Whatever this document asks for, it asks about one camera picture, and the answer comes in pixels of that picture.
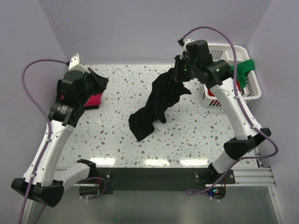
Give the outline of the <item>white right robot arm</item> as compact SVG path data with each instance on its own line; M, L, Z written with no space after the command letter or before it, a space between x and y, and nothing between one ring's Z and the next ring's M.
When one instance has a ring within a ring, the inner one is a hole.
M213 60L206 41L180 40L178 43L182 53L175 56L175 80L197 79L204 84L220 102L234 130L234 138L224 143L224 151L208 166L205 176L207 180L219 183L225 172L270 137L271 131L254 119L234 85L233 70L225 60Z

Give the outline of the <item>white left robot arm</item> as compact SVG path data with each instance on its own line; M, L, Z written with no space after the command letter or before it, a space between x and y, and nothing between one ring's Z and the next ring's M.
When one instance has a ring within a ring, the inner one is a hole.
M54 178L54 172L69 136L85 112L85 104L90 97L103 93L108 82L108 78L90 68L87 72L68 71L58 80L56 100L47 120L49 127L31 166L22 178L13 180L12 189L32 201L55 207L72 185L96 180L96 164L85 159L78 160L58 179Z

